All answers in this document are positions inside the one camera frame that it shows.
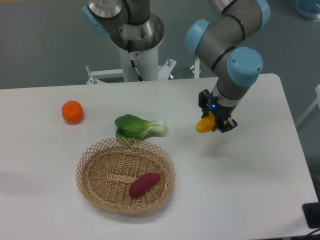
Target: blue joint cap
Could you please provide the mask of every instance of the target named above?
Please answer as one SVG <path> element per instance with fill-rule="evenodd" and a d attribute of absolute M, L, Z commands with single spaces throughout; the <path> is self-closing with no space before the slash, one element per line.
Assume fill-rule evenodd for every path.
<path fill-rule="evenodd" d="M 205 19 L 196 21 L 186 32 L 184 43 L 190 49 L 190 51 L 196 55 L 196 51 L 200 40 L 205 33 L 210 22 Z"/>
<path fill-rule="evenodd" d="M 231 79 L 246 88 L 256 82 L 263 67 L 264 61 L 259 52 L 246 46 L 236 48 L 227 60 Z"/>
<path fill-rule="evenodd" d="M 268 24 L 270 20 L 271 10 L 266 0 L 256 0 L 256 1 L 258 2 L 261 8 L 262 19 L 261 19 L 260 29 L 262 29 L 265 25 Z"/>
<path fill-rule="evenodd" d="M 96 35 L 102 37 L 108 34 L 108 32 L 101 26 L 97 19 L 95 19 L 95 17 L 91 14 L 91 12 L 86 6 L 84 6 L 81 9 L 81 11 L 85 21 L 88 23 L 88 25 L 91 27 L 91 29 L 94 31 Z"/>

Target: wicker basket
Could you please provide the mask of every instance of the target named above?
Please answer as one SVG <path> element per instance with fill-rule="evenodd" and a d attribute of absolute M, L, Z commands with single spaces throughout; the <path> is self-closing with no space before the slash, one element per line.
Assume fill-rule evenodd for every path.
<path fill-rule="evenodd" d="M 129 188 L 139 177 L 158 172 L 160 181 L 138 198 Z M 132 139 L 106 139 L 83 153 L 76 170 L 82 195 L 105 210 L 146 213 L 160 207 L 170 196 L 175 169 L 168 154 L 149 142 Z"/>

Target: black cord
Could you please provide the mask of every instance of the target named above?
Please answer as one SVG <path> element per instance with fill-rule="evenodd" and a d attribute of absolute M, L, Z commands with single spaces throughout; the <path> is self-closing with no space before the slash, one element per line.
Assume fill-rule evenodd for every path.
<path fill-rule="evenodd" d="M 129 53 L 129 54 L 132 53 L 131 45 L 132 45 L 131 40 L 128 40 L 128 53 Z M 143 80 L 143 78 L 141 77 L 141 75 L 140 75 L 140 73 L 139 73 L 139 71 L 138 71 L 138 69 L 137 69 L 137 67 L 136 67 L 135 60 L 132 59 L 132 60 L 130 60 L 130 62 L 131 62 L 131 66 L 135 69 L 135 72 L 136 72 L 136 74 L 138 75 L 138 80 L 139 80 L 139 82 L 143 82 L 144 80 Z"/>
<path fill-rule="evenodd" d="M 308 235 L 306 235 L 302 240 L 308 240 L 310 238 L 310 236 L 316 232 L 319 232 L 320 231 L 320 228 L 310 232 Z"/>

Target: purple sweet potato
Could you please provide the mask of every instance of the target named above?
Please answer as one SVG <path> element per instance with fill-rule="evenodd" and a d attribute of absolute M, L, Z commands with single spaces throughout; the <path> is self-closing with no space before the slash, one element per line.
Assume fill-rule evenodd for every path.
<path fill-rule="evenodd" d="M 129 195 L 131 198 L 137 198 L 144 194 L 150 187 L 155 185 L 161 176 L 158 172 L 147 173 L 135 180 L 130 188 Z"/>

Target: orange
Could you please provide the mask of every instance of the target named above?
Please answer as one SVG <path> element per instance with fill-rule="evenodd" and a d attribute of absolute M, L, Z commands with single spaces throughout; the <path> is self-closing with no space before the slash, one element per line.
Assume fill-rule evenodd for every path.
<path fill-rule="evenodd" d="M 78 124 L 84 118 L 84 110 L 77 101 L 67 101 L 61 108 L 62 117 L 69 124 Z"/>

